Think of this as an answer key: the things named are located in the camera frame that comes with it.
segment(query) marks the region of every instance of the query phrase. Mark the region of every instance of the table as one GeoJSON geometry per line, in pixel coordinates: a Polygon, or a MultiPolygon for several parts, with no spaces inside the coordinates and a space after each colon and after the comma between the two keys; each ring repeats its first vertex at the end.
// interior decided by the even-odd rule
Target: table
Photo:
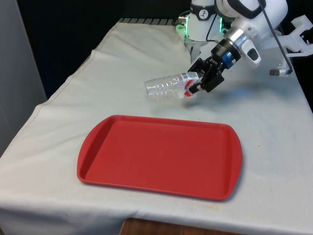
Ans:
{"type": "Polygon", "coordinates": [[[186,71],[188,51],[172,26],[118,23],[0,158],[0,227],[6,235],[117,235],[133,217],[240,234],[313,234],[313,116],[295,74],[268,75],[279,51],[261,55],[258,69],[239,61],[214,92],[150,104],[144,81],[186,71]],[[232,197],[214,202],[81,183],[80,146],[115,114],[231,125],[244,153],[232,197]]]}
{"type": "Polygon", "coordinates": [[[239,235],[142,219],[127,219],[120,235],[239,235]]]}

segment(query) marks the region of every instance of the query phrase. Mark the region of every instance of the green led light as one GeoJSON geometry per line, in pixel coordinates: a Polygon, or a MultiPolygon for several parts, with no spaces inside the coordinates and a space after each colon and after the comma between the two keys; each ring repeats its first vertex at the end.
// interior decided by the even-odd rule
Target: green led light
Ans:
{"type": "Polygon", "coordinates": [[[185,26],[185,36],[187,36],[187,33],[188,33],[188,16],[186,18],[186,26],[185,26]]]}
{"type": "Polygon", "coordinates": [[[223,29],[223,18],[221,17],[220,19],[220,32],[222,31],[223,29]]]}

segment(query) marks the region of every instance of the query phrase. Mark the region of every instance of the wooden floor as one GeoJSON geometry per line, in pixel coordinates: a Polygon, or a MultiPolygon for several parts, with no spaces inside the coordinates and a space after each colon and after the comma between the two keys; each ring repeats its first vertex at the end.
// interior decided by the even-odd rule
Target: wooden floor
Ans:
{"type": "Polygon", "coordinates": [[[125,220],[120,235],[238,235],[187,226],[153,222],[148,220],[125,220]]]}

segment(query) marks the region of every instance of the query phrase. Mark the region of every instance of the black cable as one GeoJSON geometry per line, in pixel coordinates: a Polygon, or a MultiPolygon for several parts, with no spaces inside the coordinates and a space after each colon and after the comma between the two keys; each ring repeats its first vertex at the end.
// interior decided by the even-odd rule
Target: black cable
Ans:
{"type": "Polygon", "coordinates": [[[207,33],[207,35],[206,35],[206,41],[207,42],[211,42],[212,40],[208,40],[208,36],[209,36],[209,34],[210,34],[210,32],[211,32],[211,29],[212,29],[212,27],[213,27],[213,24],[214,24],[214,21],[215,21],[215,19],[216,19],[216,17],[217,17],[217,14],[215,14],[215,17],[214,17],[214,19],[213,19],[213,21],[212,21],[212,23],[211,23],[211,26],[210,26],[210,28],[209,28],[209,31],[208,31],[208,33],[207,33]]]}
{"type": "Polygon", "coordinates": [[[185,15],[187,15],[188,13],[190,13],[190,10],[184,11],[184,12],[180,13],[179,16],[185,16],[185,15]]]}
{"type": "Polygon", "coordinates": [[[274,38],[275,38],[277,44],[278,44],[278,46],[279,46],[279,49],[280,49],[280,51],[282,52],[282,54],[283,54],[283,56],[284,56],[284,59],[286,60],[286,62],[287,62],[287,64],[288,64],[289,70],[287,71],[287,74],[291,74],[291,73],[293,72],[291,63],[290,63],[289,59],[287,58],[287,55],[286,55],[286,53],[285,53],[285,51],[284,51],[284,49],[283,49],[283,47],[282,47],[280,41],[278,40],[278,37],[277,37],[277,35],[276,35],[276,33],[275,33],[274,29],[273,29],[272,24],[270,23],[270,20],[269,20],[268,15],[267,15],[267,13],[266,13],[266,11],[265,11],[265,9],[264,9],[262,3],[261,3],[261,0],[258,0],[258,2],[259,2],[259,5],[260,5],[260,7],[261,7],[261,9],[262,9],[262,11],[263,11],[263,14],[264,14],[264,16],[265,16],[265,19],[266,19],[266,21],[268,22],[268,26],[269,26],[269,28],[270,28],[270,30],[271,30],[271,32],[272,32],[272,34],[273,34],[273,36],[274,36],[274,38]]]}

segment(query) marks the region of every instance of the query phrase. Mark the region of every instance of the red tray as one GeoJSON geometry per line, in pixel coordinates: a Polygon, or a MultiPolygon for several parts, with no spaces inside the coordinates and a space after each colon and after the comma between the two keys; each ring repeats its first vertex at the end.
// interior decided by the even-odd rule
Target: red tray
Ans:
{"type": "Polygon", "coordinates": [[[228,125],[112,116],[87,136],[77,164],[88,184],[224,200],[242,166],[228,125]]]}

